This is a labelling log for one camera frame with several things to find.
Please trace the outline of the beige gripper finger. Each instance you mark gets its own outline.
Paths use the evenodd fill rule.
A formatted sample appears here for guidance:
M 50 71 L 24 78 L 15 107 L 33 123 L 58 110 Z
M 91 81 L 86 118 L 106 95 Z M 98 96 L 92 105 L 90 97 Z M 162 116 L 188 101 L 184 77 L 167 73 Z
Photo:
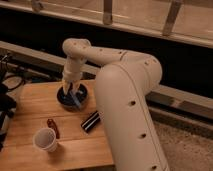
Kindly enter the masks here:
M 72 86 L 72 93 L 73 93 L 74 95 L 78 92 L 79 87 L 80 87 L 80 83 L 79 83 L 79 82 L 74 82 L 74 83 L 73 83 L 73 86 Z
M 68 93 L 71 83 L 66 80 L 62 80 L 63 92 Z

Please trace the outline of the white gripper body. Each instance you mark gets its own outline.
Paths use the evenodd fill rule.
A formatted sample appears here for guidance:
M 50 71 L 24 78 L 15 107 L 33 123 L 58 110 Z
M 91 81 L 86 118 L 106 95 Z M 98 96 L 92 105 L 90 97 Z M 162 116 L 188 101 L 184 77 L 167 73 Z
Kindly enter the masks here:
M 79 81 L 82 78 L 81 67 L 80 63 L 67 62 L 63 69 L 63 79 L 67 82 Z

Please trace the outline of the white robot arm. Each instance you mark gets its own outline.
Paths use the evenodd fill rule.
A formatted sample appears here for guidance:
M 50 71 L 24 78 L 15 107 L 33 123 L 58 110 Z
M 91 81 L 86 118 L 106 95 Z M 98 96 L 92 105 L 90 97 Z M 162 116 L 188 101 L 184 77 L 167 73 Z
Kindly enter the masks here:
M 160 62 L 146 53 L 93 46 L 87 39 L 69 38 L 62 48 L 66 93 L 77 91 L 85 62 L 101 67 L 94 94 L 116 170 L 170 171 L 145 99 L 160 83 Z

